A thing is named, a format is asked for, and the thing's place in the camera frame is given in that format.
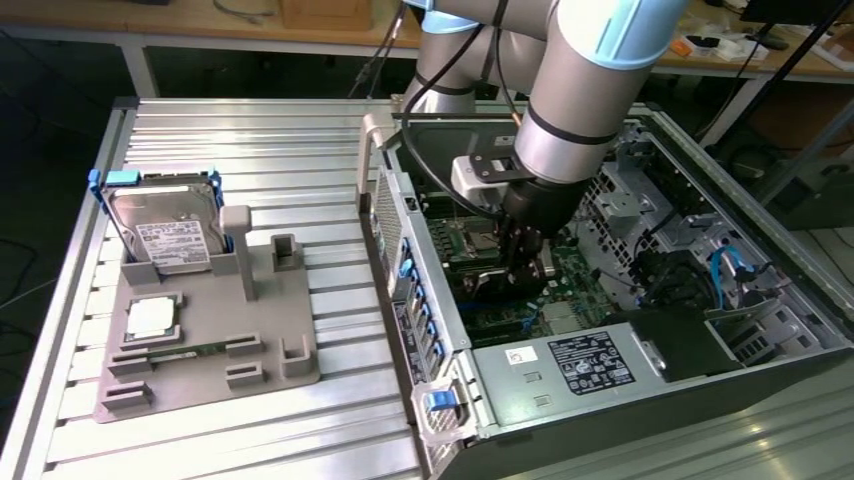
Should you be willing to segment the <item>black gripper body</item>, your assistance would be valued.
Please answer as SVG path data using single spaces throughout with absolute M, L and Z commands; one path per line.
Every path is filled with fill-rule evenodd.
M 499 238 L 503 247 L 511 245 L 516 232 L 521 236 L 537 234 L 552 240 L 568 224 L 584 195 L 584 181 L 555 184 L 543 180 L 512 182 L 504 194 Z

